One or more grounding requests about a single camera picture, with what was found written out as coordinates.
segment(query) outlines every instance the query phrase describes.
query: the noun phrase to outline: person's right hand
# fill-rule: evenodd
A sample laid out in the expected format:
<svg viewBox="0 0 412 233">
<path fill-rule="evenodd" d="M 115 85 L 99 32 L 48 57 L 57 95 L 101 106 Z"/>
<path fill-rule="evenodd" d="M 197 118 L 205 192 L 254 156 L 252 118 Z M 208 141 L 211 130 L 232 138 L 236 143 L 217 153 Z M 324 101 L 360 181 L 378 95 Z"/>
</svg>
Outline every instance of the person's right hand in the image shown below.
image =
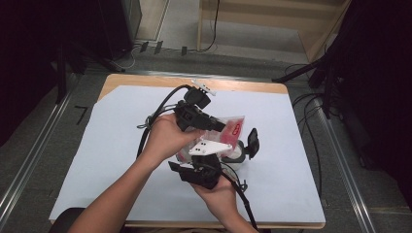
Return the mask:
<svg viewBox="0 0 412 233">
<path fill-rule="evenodd" d="M 236 206 L 236 192 L 225 177 L 220 176 L 213 189 L 191 183 L 194 191 L 204 200 L 209 211 L 223 222 L 231 216 L 239 215 Z"/>
<path fill-rule="evenodd" d="M 226 230 L 236 233 L 257 232 L 237 211 L 236 192 L 225 177 L 220 176 L 218 184 L 212 190 L 196 184 L 191 186 Z"/>
</svg>

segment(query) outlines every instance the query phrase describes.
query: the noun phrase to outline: black cable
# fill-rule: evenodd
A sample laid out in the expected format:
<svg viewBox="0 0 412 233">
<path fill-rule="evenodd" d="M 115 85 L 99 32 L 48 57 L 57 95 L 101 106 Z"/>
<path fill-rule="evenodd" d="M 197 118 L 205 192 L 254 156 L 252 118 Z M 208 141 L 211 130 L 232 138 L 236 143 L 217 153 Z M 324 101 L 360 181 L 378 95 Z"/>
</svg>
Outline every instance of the black cable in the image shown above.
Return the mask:
<svg viewBox="0 0 412 233">
<path fill-rule="evenodd" d="M 252 213 L 251 206 L 249 204 L 249 200 L 246 198 L 245 193 L 243 193 L 242 188 L 234 182 L 229 175 L 224 172 L 221 172 L 222 176 L 224 176 L 230 183 L 232 184 L 233 188 L 236 190 L 237 194 L 239 194 L 240 199 L 243 201 L 243 205 L 245 206 L 246 212 L 248 213 L 249 219 L 251 221 L 251 225 L 254 227 L 255 230 L 258 230 L 257 223 L 255 221 L 254 214 Z"/>
<path fill-rule="evenodd" d="M 312 133 L 312 130 L 311 130 L 310 126 L 309 126 L 309 123 L 307 122 L 307 113 L 306 113 L 306 109 L 307 109 L 307 107 L 309 106 L 309 104 L 310 104 L 312 101 L 314 101 L 316 98 L 318 98 L 318 97 L 319 97 L 319 96 L 312 97 L 312 99 L 310 99 L 310 100 L 306 103 L 306 105 L 305 105 L 305 107 L 304 107 L 304 109 L 303 109 L 303 113 L 304 113 L 304 117 L 305 117 L 305 124 L 306 124 L 306 126 L 307 126 L 307 128 L 308 128 L 309 135 L 310 135 L 310 137 L 311 137 L 311 139 L 312 139 L 313 146 L 314 146 L 315 153 L 316 153 L 316 157 L 317 157 L 317 160 L 318 160 L 318 173 L 319 173 L 319 189 L 318 189 L 318 194 L 319 194 L 319 197 L 322 197 L 322 167 L 321 167 L 321 158 L 320 158 L 320 156 L 319 156 L 318 145 L 316 144 L 315 137 L 313 136 L 313 133 Z"/>
<path fill-rule="evenodd" d="M 254 214 L 252 213 L 252 209 L 251 209 L 251 206 L 249 204 L 249 200 L 248 200 L 248 198 L 246 198 L 245 193 L 243 193 L 242 188 L 240 186 L 238 186 L 237 183 L 228 174 L 224 173 L 222 170 L 217 170 L 216 168 L 214 168 L 214 167 L 212 167 L 208 164 L 204 164 L 204 163 L 194 163 L 194 164 L 197 165 L 197 166 L 202 166 L 202 167 L 212 169 L 212 170 L 220 173 L 228 181 L 230 181 L 230 183 L 232 184 L 234 190 L 237 192 L 240 199 L 242 199 L 242 201 L 243 201 L 243 205 L 245 206 L 246 212 L 248 213 L 249 219 L 251 221 L 251 225 L 254 227 L 254 229 L 256 231 L 258 231 L 258 226 L 257 226 L 257 223 L 255 221 Z"/>
<path fill-rule="evenodd" d="M 206 49 L 203 50 L 199 50 L 198 52 L 205 52 L 208 51 L 214 44 L 216 41 L 216 25 L 218 23 L 218 14 L 219 14 L 219 5 L 221 4 L 221 0 L 218 0 L 218 7 L 216 8 L 216 15 L 215 15 L 215 25 L 214 25 L 214 29 L 213 29 L 213 40 L 212 43 L 210 44 L 210 46 Z"/>
<path fill-rule="evenodd" d="M 191 86 L 189 86 L 188 84 L 183 84 L 183 85 L 179 85 L 178 87 L 174 88 L 167 96 L 166 98 L 164 98 L 163 102 L 161 102 L 161 104 L 158 106 L 157 110 L 154 112 L 154 114 L 152 116 L 148 116 L 148 125 L 145 129 L 145 131 L 143 132 L 142 138 L 140 139 L 140 144 L 139 144 L 139 149 L 137 150 L 137 155 L 136 158 L 139 157 L 140 153 L 142 153 L 143 147 L 146 144 L 146 140 L 148 138 L 149 132 L 151 131 L 151 127 L 155 122 L 155 119 L 160 116 L 162 113 L 164 113 L 165 111 L 163 111 L 163 107 L 166 104 L 166 102 L 172 97 L 172 95 L 174 95 L 178 90 L 183 89 L 183 88 L 187 88 L 190 89 Z"/>
<path fill-rule="evenodd" d="M 293 66 L 305 66 L 305 65 L 307 65 L 307 64 L 293 64 L 293 65 L 290 65 L 290 66 L 288 66 L 287 68 L 285 68 L 284 73 L 285 73 L 285 75 L 287 75 L 287 74 L 288 74 L 287 71 L 288 71 L 291 67 L 293 67 Z"/>
<path fill-rule="evenodd" d="M 239 176 L 237 176 L 236 171 L 234 171 L 234 169 L 233 169 L 232 167 L 230 167 L 227 163 L 221 162 L 221 164 L 223 164 L 224 166 L 228 167 L 228 168 L 232 171 L 232 173 L 233 173 L 234 176 L 236 177 L 237 185 L 242 186 L 242 184 L 240 183 L 240 180 L 239 180 Z"/>
<path fill-rule="evenodd" d="M 296 106 L 297 103 L 299 103 L 300 101 L 302 101 L 303 99 L 309 97 L 309 96 L 322 96 L 323 93 L 309 93 L 309 94 L 302 94 L 298 97 L 296 97 L 296 99 L 294 99 L 293 103 L 292 103 L 292 107 L 294 108 L 294 106 Z"/>
<path fill-rule="evenodd" d="M 311 109 L 311 110 L 309 110 L 308 112 L 307 112 L 307 114 L 309 114 L 310 112 L 312 112 L 312 111 L 318 111 L 319 109 L 321 109 L 322 108 L 322 106 L 316 106 L 316 107 L 314 107 L 313 109 Z M 299 125 L 300 123 L 302 123 L 302 121 L 305 119 L 305 117 L 303 117 L 298 123 L 297 123 L 297 125 Z"/>
</svg>

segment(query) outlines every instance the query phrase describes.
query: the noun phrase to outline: person's left hand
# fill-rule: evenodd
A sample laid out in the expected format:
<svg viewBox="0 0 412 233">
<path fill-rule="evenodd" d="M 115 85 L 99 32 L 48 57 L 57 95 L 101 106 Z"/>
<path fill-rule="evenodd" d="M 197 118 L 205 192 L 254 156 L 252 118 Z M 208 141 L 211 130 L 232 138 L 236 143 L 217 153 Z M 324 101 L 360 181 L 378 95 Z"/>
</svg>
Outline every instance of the person's left hand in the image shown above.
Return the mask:
<svg viewBox="0 0 412 233">
<path fill-rule="evenodd" d="M 204 131 L 198 129 L 182 132 L 174 114 L 159 116 L 154 121 L 141 156 L 148 156 L 160 164 L 164 159 L 176 154 L 186 144 L 202 136 L 203 133 Z"/>
</svg>

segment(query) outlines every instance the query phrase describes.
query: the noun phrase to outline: black cabinet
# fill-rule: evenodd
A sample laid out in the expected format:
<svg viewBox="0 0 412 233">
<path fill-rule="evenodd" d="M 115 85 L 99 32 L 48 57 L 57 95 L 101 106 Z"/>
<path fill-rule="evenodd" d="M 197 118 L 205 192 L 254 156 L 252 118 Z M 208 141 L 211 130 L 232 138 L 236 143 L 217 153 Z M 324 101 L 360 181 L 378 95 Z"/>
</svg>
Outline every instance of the black cabinet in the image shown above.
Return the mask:
<svg viewBox="0 0 412 233">
<path fill-rule="evenodd" d="M 353 4 L 368 5 L 338 53 L 344 120 L 366 166 L 393 176 L 412 206 L 412 3 Z"/>
</svg>

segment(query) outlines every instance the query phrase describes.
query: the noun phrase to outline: white object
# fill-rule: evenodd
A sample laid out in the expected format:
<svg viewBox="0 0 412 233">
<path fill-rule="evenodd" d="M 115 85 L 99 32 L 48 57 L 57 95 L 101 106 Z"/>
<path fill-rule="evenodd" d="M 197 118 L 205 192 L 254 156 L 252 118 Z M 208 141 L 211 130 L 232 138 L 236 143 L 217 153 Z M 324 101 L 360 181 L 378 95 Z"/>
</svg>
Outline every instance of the white object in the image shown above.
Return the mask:
<svg viewBox="0 0 412 233">
<path fill-rule="evenodd" d="M 86 207 L 135 161 L 143 130 L 136 124 L 149 116 L 173 88 L 119 86 L 93 107 L 79 150 L 73 159 L 50 219 L 71 207 Z M 177 103 L 183 94 L 174 95 Z M 325 222 L 324 212 L 299 135 L 288 94 L 220 91 L 205 113 L 213 117 L 246 115 L 243 130 L 258 130 L 257 156 L 242 164 L 238 175 L 246 180 L 246 196 L 257 223 L 313 225 Z M 247 135 L 240 138 L 247 142 Z M 155 224 L 168 221 L 218 224 L 193 188 L 159 165 L 143 188 L 127 222 Z M 240 199 L 238 210 L 245 218 Z"/>
<path fill-rule="evenodd" d="M 212 153 L 231 150 L 231 144 L 223 144 L 209 140 L 201 140 L 192 149 L 189 150 L 190 155 L 208 155 Z"/>
<path fill-rule="evenodd" d="M 210 89 L 209 87 L 207 87 L 205 84 L 198 82 L 197 79 L 192 79 L 192 80 L 191 80 L 191 83 L 196 84 L 197 86 L 200 87 L 200 89 L 208 92 L 209 94 L 211 94 L 211 95 L 213 95 L 213 96 L 216 96 L 216 91 L 211 90 L 211 89 Z"/>
</svg>

